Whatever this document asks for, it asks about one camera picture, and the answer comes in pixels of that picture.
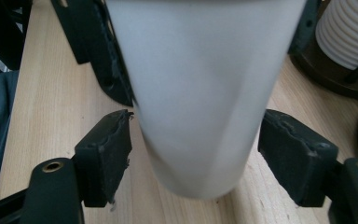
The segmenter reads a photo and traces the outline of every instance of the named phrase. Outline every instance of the wooden table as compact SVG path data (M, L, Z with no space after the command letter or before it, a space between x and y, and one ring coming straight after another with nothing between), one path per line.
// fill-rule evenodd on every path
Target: wooden table
M355 153L358 103L312 84L286 59L269 108L288 113L340 148ZM78 65L49 0L34 0L7 147L0 199L28 186L32 169L70 158L76 143L105 114L122 109L101 91L89 63ZM87 223L327 223L323 208L296 206L256 148L240 184L210 201L180 198L153 176L143 137L131 121L131 165L117 192L117 207L85 209Z

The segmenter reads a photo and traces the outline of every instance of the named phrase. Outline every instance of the white cylindrical object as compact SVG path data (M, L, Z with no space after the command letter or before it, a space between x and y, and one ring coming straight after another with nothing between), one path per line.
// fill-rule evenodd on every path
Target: white cylindrical object
M192 198L239 181L305 0L106 3L158 180Z
M358 67L358 0L332 0L318 22L316 40L334 62Z

